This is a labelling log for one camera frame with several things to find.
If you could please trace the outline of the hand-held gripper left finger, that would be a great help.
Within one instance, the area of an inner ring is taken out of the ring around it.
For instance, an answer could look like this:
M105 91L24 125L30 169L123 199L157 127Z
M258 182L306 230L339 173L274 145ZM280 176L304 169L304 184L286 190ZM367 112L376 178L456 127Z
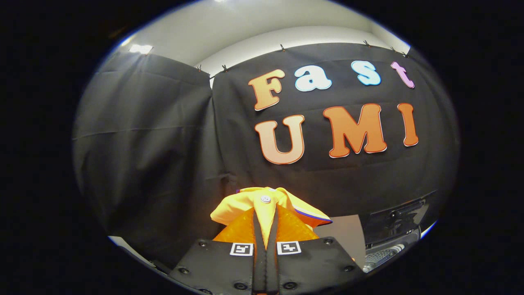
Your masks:
M196 240L169 276L210 295L265 295L267 250L256 211L241 213L215 239Z

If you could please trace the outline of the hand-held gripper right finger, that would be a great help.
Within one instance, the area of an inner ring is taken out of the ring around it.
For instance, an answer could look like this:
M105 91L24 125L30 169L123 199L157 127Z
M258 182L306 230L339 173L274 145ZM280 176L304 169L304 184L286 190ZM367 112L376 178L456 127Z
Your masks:
M331 295L364 277L335 237L315 238L294 213L277 206L266 248L268 295Z

